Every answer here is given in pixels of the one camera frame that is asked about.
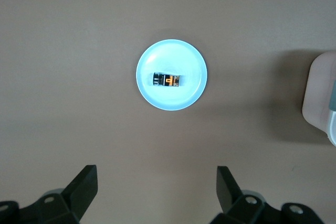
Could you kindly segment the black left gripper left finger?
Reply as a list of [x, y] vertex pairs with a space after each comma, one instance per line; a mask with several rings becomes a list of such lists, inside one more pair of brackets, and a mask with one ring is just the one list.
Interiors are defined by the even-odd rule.
[[50, 190], [27, 207], [2, 201], [1, 223], [79, 223], [97, 192], [97, 167], [87, 165], [66, 188]]

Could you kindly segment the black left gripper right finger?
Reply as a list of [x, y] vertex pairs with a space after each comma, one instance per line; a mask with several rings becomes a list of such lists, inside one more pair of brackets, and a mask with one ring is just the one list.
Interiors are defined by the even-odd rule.
[[216, 193], [222, 212], [211, 223], [323, 223], [306, 205], [289, 202], [278, 210], [257, 194], [242, 191], [226, 166], [217, 168]]

